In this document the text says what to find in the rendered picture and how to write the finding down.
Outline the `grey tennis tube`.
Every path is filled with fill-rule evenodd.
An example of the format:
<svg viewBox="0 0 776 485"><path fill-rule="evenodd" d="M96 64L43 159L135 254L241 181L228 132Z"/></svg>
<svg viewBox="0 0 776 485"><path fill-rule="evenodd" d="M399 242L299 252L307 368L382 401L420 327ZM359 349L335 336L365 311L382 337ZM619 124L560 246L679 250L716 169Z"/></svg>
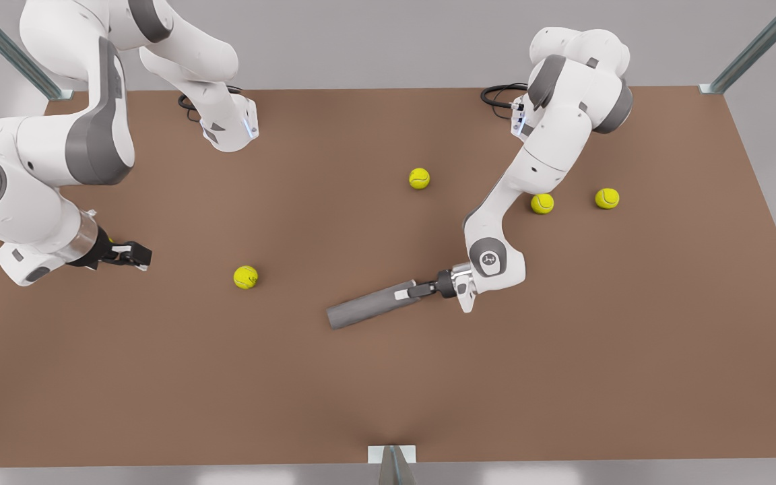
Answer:
<svg viewBox="0 0 776 485"><path fill-rule="evenodd" d="M413 300L395 300L394 297L394 292L411 288L415 283L415 280L408 280L390 288L384 288L378 292L372 292L372 294L327 308L327 318L331 328L342 329L371 317L388 313L388 311L416 303L417 301Z"/></svg>

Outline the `silver frame post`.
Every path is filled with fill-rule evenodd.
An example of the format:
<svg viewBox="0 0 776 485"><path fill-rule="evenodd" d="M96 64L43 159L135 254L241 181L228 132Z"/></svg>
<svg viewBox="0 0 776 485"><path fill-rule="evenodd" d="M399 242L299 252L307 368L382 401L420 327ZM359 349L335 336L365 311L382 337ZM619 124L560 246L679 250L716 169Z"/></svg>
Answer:
<svg viewBox="0 0 776 485"><path fill-rule="evenodd" d="M721 71L709 84L698 85L703 94L723 95L776 43L776 16L768 22L760 34Z"/></svg>
<svg viewBox="0 0 776 485"><path fill-rule="evenodd" d="M61 89L46 73L40 68L30 56L26 55L24 50L19 48L16 43L2 31L0 28L0 55L18 71L19 74L39 91L48 100L70 100L73 98L73 90Z"/></svg>
<svg viewBox="0 0 776 485"><path fill-rule="evenodd" d="M411 463L416 463L415 445L368 446L368 464L380 465L378 485L417 485Z"/></svg>

